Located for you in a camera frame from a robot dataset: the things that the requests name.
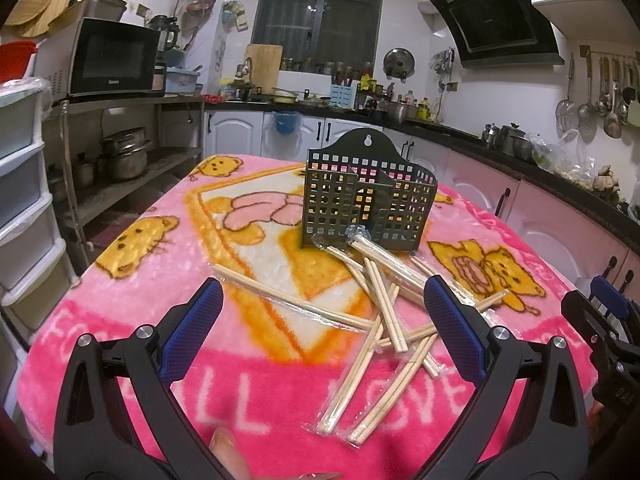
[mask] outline hand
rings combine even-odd
[[[209,449],[236,480],[254,480],[248,463],[236,447],[233,433],[227,428],[219,427],[216,429],[211,438]],[[337,480],[338,478],[342,478],[340,473],[309,473],[286,480]]]

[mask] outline table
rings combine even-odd
[[[78,336],[121,338],[141,324],[157,323],[211,275],[212,262],[321,306],[370,315],[368,299],[340,262],[316,248],[299,247],[303,179],[301,164],[210,157],[114,241],[40,330],[18,383],[28,426],[46,450],[52,450],[57,392]],[[263,203],[284,197],[287,206],[274,211],[263,203],[240,207],[242,201],[234,201],[248,196],[246,202],[253,203],[255,193],[268,197]],[[440,186],[419,252],[478,298],[510,287],[515,294],[496,309],[494,322],[528,340],[564,336],[584,391],[593,385],[590,351],[560,315],[568,282],[503,222]],[[172,391],[206,442],[217,425],[234,432],[255,476],[340,472],[350,479],[410,478],[472,394],[473,386],[462,381],[439,342],[433,356],[445,372],[432,381],[420,370],[360,449],[336,436],[317,436],[308,428],[364,336],[319,324],[229,283],[223,287],[222,314]],[[424,310],[405,300],[399,300],[398,313],[409,327],[428,320]],[[382,394],[398,365],[396,359],[374,359],[338,434],[353,427],[367,403]],[[159,456],[129,380],[122,381],[122,391],[145,449]],[[499,449],[516,401],[512,396],[485,456]]]

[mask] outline black countertop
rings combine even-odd
[[[518,160],[502,152],[495,152],[487,148],[479,139],[465,132],[460,132],[442,124],[429,123],[425,125],[397,124],[391,121],[377,121],[353,111],[342,111],[335,108],[313,108],[303,105],[271,105],[258,103],[222,103],[206,105],[208,111],[215,110],[243,110],[256,112],[296,111],[306,116],[343,119],[374,124],[390,128],[420,139],[436,142],[473,158],[495,170],[509,175],[517,180],[530,182],[549,194],[564,201],[574,209],[599,224],[618,238],[636,254],[640,254],[640,224],[622,214],[613,206],[599,199],[568,180],[541,170],[535,164]]]

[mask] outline blue gripper pad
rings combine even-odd
[[[478,388],[486,379],[484,345],[460,312],[464,306],[440,276],[431,276],[424,285],[424,306],[460,376]]]
[[[602,276],[591,280],[591,293],[618,319],[629,317],[629,301]]]
[[[204,339],[222,310],[222,285],[211,280],[191,298],[193,304],[178,327],[162,346],[158,375],[165,386],[184,378]]]

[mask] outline window frame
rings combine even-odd
[[[254,30],[252,30],[252,43],[261,44],[266,30],[267,12],[264,9],[264,1],[258,1],[258,8],[255,13]],[[326,0],[316,0],[316,15],[314,17],[314,26],[311,33],[311,43],[307,57],[311,57],[314,63],[318,62],[318,44],[320,40],[320,29],[322,26],[322,16],[324,15],[324,4]],[[367,26],[367,37],[365,38],[365,59],[364,62],[375,63],[376,50],[378,48],[378,33],[380,31],[380,19],[382,16],[382,0],[347,0],[351,2],[360,2],[371,5],[375,12],[371,13],[370,23]]]

